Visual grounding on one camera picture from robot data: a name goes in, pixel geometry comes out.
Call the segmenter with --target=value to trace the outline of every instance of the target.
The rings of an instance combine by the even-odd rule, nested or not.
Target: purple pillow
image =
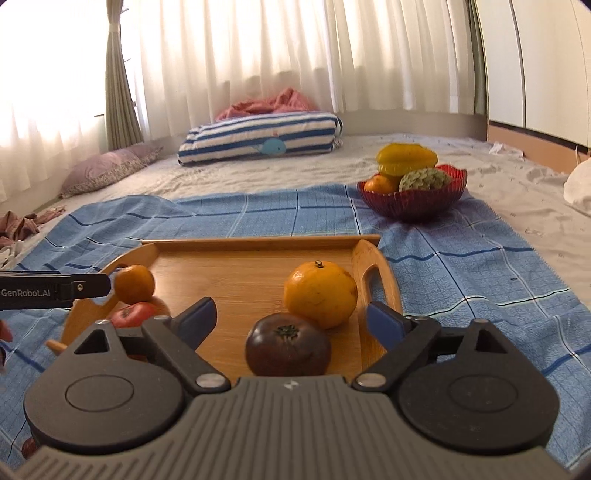
[[[60,198],[94,192],[146,168],[158,158],[162,147],[138,143],[114,152],[93,155],[74,167],[61,186]]]

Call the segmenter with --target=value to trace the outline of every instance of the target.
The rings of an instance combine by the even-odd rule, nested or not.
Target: wooden bed frame
[[[570,174],[578,164],[591,158],[591,148],[584,145],[499,122],[488,122],[488,141],[518,148],[528,160],[559,173]]]

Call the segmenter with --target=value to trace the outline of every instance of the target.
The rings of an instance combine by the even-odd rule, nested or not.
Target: sheer curtain
[[[292,86],[330,111],[474,113],[467,0],[135,0],[147,138]]]
[[[287,86],[332,109],[322,0],[136,0],[130,9],[145,138],[184,135],[233,102]]]
[[[339,111],[474,113],[466,0],[324,0]]]
[[[105,0],[0,9],[0,202],[99,151]]]

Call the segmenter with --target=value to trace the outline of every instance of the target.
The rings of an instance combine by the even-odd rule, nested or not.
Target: fruit bowl
[[[458,170],[451,165],[437,165],[436,168],[452,178],[452,182],[442,189],[405,190],[384,195],[364,190],[364,181],[360,181],[357,188],[368,207],[380,215],[403,222],[425,220],[456,203],[464,193],[468,180],[466,170]]]

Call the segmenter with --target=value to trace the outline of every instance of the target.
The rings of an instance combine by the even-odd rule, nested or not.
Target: blue and white striped pillow
[[[333,113],[270,113],[193,128],[178,151],[181,164],[265,156],[328,153],[341,145]]]

